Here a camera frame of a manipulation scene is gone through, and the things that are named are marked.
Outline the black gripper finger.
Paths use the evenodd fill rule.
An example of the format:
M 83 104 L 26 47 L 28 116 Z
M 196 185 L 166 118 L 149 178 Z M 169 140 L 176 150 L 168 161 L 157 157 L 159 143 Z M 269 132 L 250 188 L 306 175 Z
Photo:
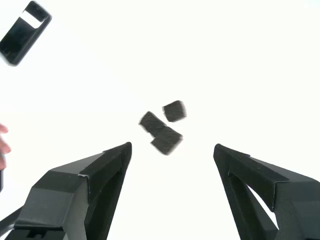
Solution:
M 221 144 L 213 158 L 242 240 L 318 240 L 320 183 Z
M 105 240 L 131 161 L 126 142 L 49 170 L 31 188 L 14 224 L 19 240 Z

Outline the person's hand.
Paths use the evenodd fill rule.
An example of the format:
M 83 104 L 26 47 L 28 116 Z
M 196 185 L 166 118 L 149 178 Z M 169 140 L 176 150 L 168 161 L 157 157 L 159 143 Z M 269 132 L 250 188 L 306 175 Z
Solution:
M 4 170 L 7 167 L 5 155 L 11 152 L 10 146 L 2 138 L 2 135 L 7 134 L 8 131 L 9 130 L 5 125 L 0 124 L 0 169 L 1 170 Z

